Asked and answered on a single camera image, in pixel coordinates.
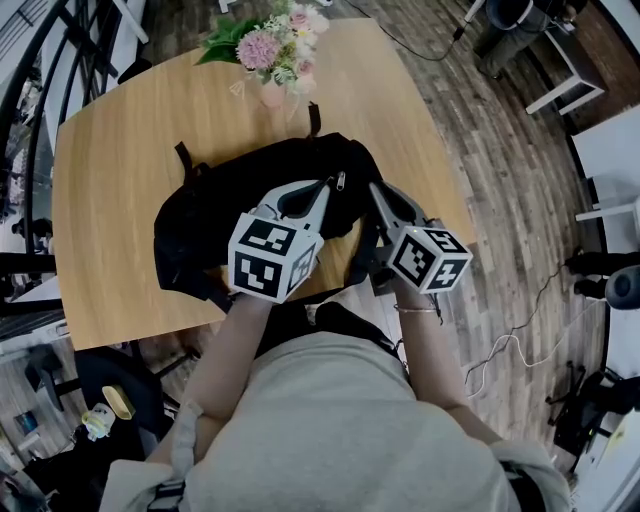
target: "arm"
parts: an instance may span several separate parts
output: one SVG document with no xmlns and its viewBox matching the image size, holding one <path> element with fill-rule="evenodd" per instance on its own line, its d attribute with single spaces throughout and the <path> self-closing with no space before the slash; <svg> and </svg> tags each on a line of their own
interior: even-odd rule
<svg viewBox="0 0 640 512">
<path fill-rule="evenodd" d="M 432 309 L 431 299 L 420 295 L 399 278 L 393 280 L 399 308 Z M 500 440 L 470 409 L 462 371 L 447 345 L 435 313 L 400 313 L 400 326 L 411 387 L 416 398 L 447 411 L 468 436 L 487 444 Z"/>
<path fill-rule="evenodd" d="M 182 404 L 192 400 L 203 410 L 196 424 L 196 462 L 204 457 L 240 401 L 271 306 L 262 299 L 240 296 L 187 382 Z M 149 456 L 149 462 L 171 463 L 173 430 Z"/>
</svg>

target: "yellow object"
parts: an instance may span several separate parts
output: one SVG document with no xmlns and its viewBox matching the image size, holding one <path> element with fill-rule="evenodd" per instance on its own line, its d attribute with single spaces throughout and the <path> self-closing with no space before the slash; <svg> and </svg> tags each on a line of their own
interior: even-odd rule
<svg viewBox="0 0 640 512">
<path fill-rule="evenodd" d="M 133 418 L 136 410 L 120 386 L 103 386 L 102 394 L 118 418 L 121 420 L 130 420 Z"/>
</svg>

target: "black backpack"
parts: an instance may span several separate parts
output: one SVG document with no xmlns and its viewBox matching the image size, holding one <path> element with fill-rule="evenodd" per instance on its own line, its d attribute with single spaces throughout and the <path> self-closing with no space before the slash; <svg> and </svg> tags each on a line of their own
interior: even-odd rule
<svg viewBox="0 0 640 512">
<path fill-rule="evenodd" d="M 154 225 L 154 253 L 160 287 L 211 299 L 228 311 L 229 290 L 211 271 L 227 263 L 227 246 L 242 212 L 256 207 L 273 188 L 300 180 L 331 186 L 320 234 L 327 240 L 349 233 L 371 209 L 368 184 L 382 179 L 373 157 L 339 133 L 316 137 L 317 107 L 310 106 L 312 133 L 252 151 L 215 168 L 193 167 L 184 144 L 176 151 L 185 167 L 184 184 L 162 205 Z M 338 186 L 339 174 L 344 179 Z M 298 198 L 285 214 L 303 211 Z"/>
</svg>

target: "wooden table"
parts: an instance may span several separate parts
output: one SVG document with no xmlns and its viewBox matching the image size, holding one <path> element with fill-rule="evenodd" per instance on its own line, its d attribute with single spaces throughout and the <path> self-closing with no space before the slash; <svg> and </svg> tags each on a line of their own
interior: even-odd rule
<svg viewBox="0 0 640 512">
<path fill-rule="evenodd" d="M 102 96 L 59 130 L 53 225 L 60 291 L 76 349 L 144 338 L 220 320 L 211 302 L 161 290 L 153 222 L 183 180 L 174 146 L 216 165 L 309 132 L 305 101 L 268 111 L 234 64 L 194 67 L 201 50 L 176 57 Z M 387 37 L 372 20 L 332 22 L 318 47 L 321 134 L 362 142 L 384 178 L 475 241 L 433 120 Z M 343 285 L 359 226 L 322 249 L 301 294 Z"/>
</svg>

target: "white shirt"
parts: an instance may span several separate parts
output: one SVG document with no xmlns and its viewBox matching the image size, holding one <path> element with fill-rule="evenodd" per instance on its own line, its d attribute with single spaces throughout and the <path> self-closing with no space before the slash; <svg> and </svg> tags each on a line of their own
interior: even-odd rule
<svg viewBox="0 0 640 512">
<path fill-rule="evenodd" d="M 233 418 L 186 472 L 180 511 L 519 511 L 499 461 L 534 480 L 547 512 L 569 509 L 540 445 L 468 437 L 416 401 L 399 361 L 368 340 L 319 333 L 256 360 Z M 146 510 L 176 473 L 115 462 L 101 511 Z"/>
</svg>

